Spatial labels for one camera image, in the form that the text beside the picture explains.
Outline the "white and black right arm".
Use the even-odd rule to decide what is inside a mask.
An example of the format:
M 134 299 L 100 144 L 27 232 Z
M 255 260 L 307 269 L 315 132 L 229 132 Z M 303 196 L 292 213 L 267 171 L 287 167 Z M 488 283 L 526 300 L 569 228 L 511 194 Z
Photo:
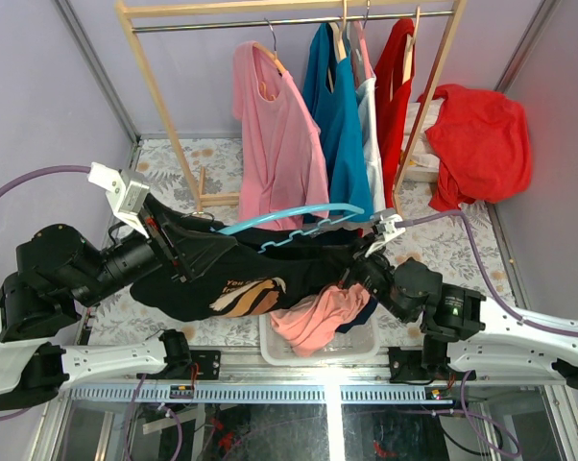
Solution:
M 396 319 L 418 323 L 421 349 L 389 353 L 393 382 L 552 378 L 578 390 L 578 321 L 510 312 L 413 258 L 394 267 L 383 255 L 360 255 L 342 283 L 361 284 Z

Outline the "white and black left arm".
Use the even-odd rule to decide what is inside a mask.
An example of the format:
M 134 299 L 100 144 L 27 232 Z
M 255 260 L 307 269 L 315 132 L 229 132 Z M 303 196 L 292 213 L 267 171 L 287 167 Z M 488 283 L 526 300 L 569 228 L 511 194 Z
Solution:
M 133 345 L 108 348 L 51 343 L 92 307 L 153 274 L 179 286 L 203 276 L 237 245 L 212 227 L 194 229 L 153 198 L 133 230 L 102 250 L 78 230 L 56 224 L 16 249 L 17 270 L 0 289 L 0 411 L 24 410 L 81 382 L 120 375 L 178 379 L 195 370 L 184 335 L 174 329 Z

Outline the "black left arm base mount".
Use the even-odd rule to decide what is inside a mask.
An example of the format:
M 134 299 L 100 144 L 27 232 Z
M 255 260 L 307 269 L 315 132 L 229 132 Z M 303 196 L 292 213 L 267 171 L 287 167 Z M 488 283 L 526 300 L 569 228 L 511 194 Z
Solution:
M 182 332 L 168 329 L 159 337 L 166 352 L 165 367 L 157 379 L 217 380 L 220 374 L 221 352 L 191 351 Z

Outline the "black printed t-shirt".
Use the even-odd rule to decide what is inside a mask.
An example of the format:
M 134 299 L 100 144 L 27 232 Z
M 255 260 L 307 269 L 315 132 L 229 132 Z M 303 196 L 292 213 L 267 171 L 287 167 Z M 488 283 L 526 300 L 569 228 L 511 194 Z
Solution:
M 224 224 L 209 218 L 188 217 L 183 214 L 181 227 L 199 232 L 221 234 Z M 186 282 L 171 281 L 160 271 L 132 284 L 131 296 L 139 303 L 157 308 L 174 320 L 191 322 L 220 316 L 237 318 L 252 315 L 256 298 L 262 294 L 260 282 L 280 277 L 295 260 L 307 260 L 306 255 L 284 255 L 280 249 L 301 238 L 287 230 L 247 229 L 230 235 L 237 246 L 223 255 L 203 276 Z M 370 244 L 361 235 L 355 242 L 342 246 L 315 244 L 315 259 L 329 257 L 340 263 L 345 271 L 355 254 Z

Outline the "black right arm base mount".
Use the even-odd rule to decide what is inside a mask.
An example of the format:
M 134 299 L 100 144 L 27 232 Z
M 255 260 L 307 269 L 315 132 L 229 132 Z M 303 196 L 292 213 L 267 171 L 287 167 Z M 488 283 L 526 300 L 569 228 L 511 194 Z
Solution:
M 448 366 L 447 343 L 430 336 L 424 337 L 420 350 L 389 348 L 388 358 L 392 383 L 427 385 L 453 375 Z

